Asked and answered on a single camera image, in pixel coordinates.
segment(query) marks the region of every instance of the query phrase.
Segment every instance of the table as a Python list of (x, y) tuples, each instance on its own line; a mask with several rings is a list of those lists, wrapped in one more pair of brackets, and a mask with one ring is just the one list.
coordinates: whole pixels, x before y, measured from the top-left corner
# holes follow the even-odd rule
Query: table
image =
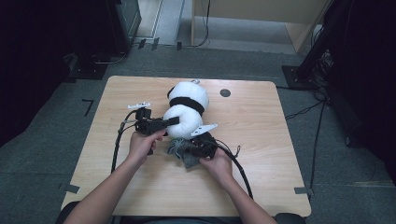
[[(127, 105), (151, 103), (152, 118), (169, 108), (166, 93), (179, 81), (167, 77), (111, 77), (96, 111), (71, 185), (78, 193), (66, 192), (63, 207), (82, 200), (109, 174), (120, 123), (130, 111)], [(238, 161), (244, 167), (255, 201), (272, 216), (294, 213), (310, 215), (306, 194), (296, 194), (304, 182), (276, 92), (267, 81), (202, 79), (209, 107), (204, 124), (216, 122), (210, 131), (233, 152), (241, 146)], [(220, 95), (227, 89), (229, 97)], [(132, 129), (120, 141), (118, 164), (127, 155)], [(233, 217), (237, 212), (228, 195), (201, 165), (190, 170), (166, 154), (170, 137), (157, 145), (154, 155), (135, 174), (113, 215), (117, 216), (206, 216)], [(246, 190), (239, 171), (233, 175)]]
[[(208, 1), (193, 0), (192, 45), (195, 36), (195, 17), (206, 16)], [(317, 24), (322, 21), (331, 2), (332, 0), (212, 0), (209, 17), (285, 22), (295, 50), (301, 52)]]

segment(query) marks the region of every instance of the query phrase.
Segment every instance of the person's right hand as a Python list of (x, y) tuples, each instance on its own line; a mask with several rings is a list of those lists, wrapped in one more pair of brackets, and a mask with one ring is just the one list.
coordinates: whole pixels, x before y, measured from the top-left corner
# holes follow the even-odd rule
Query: person's right hand
[(225, 187), (229, 181), (234, 180), (232, 161), (222, 149), (218, 148), (216, 150), (216, 154), (212, 160), (209, 158), (201, 158), (200, 163), (223, 187)]
[(134, 132), (131, 136), (127, 160), (135, 161), (139, 165), (143, 164), (147, 159), (149, 150), (155, 150), (157, 146), (156, 141), (162, 141), (165, 133), (165, 129), (155, 132), (149, 136), (143, 135), (139, 132)]

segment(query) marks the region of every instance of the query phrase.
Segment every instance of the wooden table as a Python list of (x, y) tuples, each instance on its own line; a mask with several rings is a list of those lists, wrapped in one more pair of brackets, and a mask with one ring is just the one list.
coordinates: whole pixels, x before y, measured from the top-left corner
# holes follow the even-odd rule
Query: wooden table
[[(167, 77), (111, 77), (96, 111), (63, 207), (82, 200), (109, 174), (120, 123), (130, 111), (127, 105), (151, 103), (152, 118), (169, 108), (166, 93), (179, 81)], [(307, 217), (311, 208), (306, 194), (296, 194), (304, 182), (290, 140), (276, 86), (266, 81), (203, 79), (209, 95), (204, 124), (216, 122), (210, 133), (233, 152), (244, 167), (254, 200), (270, 215), (288, 212)], [(229, 97), (220, 95), (227, 89)], [(132, 129), (120, 141), (118, 164), (126, 157)], [(139, 169), (114, 212), (117, 216), (237, 216), (233, 203), (207, 170), (186, 170), (182, 161), (166, 154), (170, 137), (158, 143), (155, 154)], [(246, 189), (239, 171), (233, 175)]]

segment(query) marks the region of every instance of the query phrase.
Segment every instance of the gray carpet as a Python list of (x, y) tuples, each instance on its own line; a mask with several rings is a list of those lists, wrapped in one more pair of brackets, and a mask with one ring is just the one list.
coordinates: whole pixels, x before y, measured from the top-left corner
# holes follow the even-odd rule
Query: gray carpet
[[(63, 83), (28, 129), (0, 148), (0, 223), (54, 223), (64, 199), (59, 190), (76, 167), (106, 80), (111, 76), (190, 77), (268, 80), (286, 86), (281, 65), (299, 65), (304, 57), (221, 49), (176, 51), (160, 46), (133, 48), (111, 64), (103, 80)], [(318, 101), (311, 91), (278, 90), (285, 115)], [(94, 100), (85, 116), (88, 102)], [(320, 106), (288, 120), (290, 135), (306, 186)], [(364, 148), (345, 145), (343, 127), (332, 107), (323, 111), (318, 137), (307, 223), (395, 223), (396, 189), (383, 163)]]

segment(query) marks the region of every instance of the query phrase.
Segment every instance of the person's left hand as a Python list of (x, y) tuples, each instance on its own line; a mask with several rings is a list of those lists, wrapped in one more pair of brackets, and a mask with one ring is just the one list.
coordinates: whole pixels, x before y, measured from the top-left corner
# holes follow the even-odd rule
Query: person's left hand
[(139, 164), (143, 164), (147, 160), (149, 150), (155, 150), (157, 146), (156, 140), (162, 141), (165, 132), (166, 130), (163, 129), (149, 136), (134, 132), (131, 136), (127, 159), (135, 160)]

